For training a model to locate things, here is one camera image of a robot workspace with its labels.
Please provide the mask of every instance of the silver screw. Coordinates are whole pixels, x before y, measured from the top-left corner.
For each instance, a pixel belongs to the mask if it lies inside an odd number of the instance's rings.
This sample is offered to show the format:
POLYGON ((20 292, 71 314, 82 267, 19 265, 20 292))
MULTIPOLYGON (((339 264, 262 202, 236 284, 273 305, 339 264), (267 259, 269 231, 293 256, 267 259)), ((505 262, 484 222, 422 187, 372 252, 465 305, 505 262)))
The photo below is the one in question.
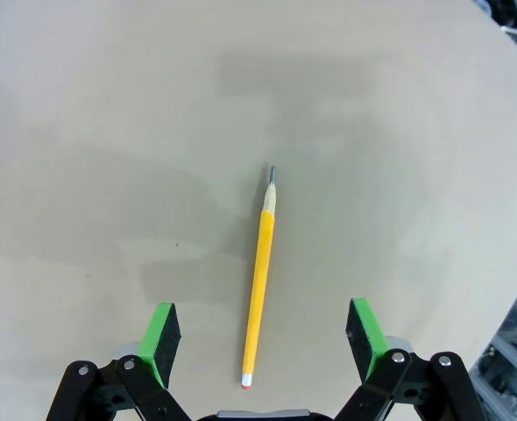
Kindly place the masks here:
POLYGON ((391 360, 398 363, 405 362, 405 356, 402 353, 394 353, 391 355, 391 360))
POLYGON ((450 357, 446 357, 445 355, 442 355, 439 359, 438 359, 438 362, 443 365, 444 367, 449 367, 451 365, 451 360, 450 360, 450 357))

